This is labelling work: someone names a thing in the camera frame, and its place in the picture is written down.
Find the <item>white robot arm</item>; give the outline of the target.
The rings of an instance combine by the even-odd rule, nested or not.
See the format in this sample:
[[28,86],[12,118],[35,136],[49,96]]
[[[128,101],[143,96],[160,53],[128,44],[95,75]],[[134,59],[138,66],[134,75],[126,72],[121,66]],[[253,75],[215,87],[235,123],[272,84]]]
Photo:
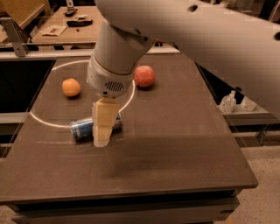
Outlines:
[[161,40],[280,118],[280,25],[200,0],[95,0],[103,15],[87,69],[101,96],[93,107],[94,145],[109,143],[117,97],[137,62]]

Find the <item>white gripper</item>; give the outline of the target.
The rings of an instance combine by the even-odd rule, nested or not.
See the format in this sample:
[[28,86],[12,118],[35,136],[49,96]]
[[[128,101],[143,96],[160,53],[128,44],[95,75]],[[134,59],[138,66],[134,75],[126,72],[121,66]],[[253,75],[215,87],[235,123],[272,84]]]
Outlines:
[[133,73],[116,74],[103,68],[92,55],[87,66],[87,83],[102,96],[92,107],[94,146],[108,145],[120,104],[117,98],[125,95],[133,80]]

